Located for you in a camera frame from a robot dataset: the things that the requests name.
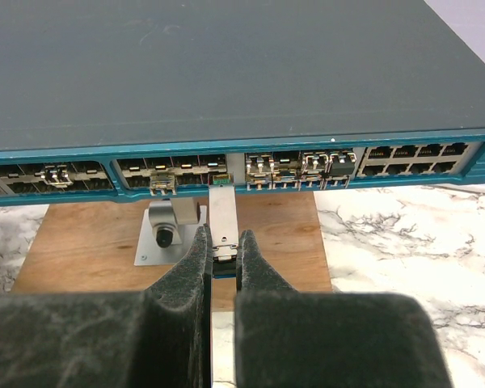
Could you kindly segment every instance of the metal clamp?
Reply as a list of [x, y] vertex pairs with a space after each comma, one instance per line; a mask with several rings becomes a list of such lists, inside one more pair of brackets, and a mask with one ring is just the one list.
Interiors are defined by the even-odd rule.
[[235, 260], [239, 247], [239, 231], [235, 188], [232, 183], [209, 187], [209, 220], [214, 261]]

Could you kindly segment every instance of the white marble countertop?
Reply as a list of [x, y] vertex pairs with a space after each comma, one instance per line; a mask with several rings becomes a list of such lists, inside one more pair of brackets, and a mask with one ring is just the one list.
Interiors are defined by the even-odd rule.
[[[456, 388], [485, 387], [485, 195], [405, 187], [315, 197], [335, 288], [416, 298]], [[0, 293], [11, 289], [46, 209], [0, 208]], [[216, 387], [234, 386], [232, 321], [213, 314]]]

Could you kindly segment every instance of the wooden surface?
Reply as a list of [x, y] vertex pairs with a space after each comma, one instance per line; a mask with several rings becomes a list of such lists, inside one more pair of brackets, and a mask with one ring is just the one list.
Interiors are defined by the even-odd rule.
[[[14, 293], [139, 290], [171, 266], [135, 267], [148, 201], [51, 205]], [[310, 192], [238, 196], [239, 232], [254, 230], [264, 258], [300, 291], [331, 283]], [[234, 279], [213, 281], [213, 309], [232, 310]]]

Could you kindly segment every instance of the gray metal panel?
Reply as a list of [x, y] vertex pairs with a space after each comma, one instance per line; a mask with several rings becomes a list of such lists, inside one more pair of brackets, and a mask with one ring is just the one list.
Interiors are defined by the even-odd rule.
[[423, 0], [0, 0], [0, 150], [485, 128]]

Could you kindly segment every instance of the black knob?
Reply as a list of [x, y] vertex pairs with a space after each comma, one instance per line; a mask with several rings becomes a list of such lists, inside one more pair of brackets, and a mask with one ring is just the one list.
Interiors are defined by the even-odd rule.
[[172, 230], [158, 230], [158, 232], [156, 232], [156, 243], [161, 248], [168, 248], [172, 244]]

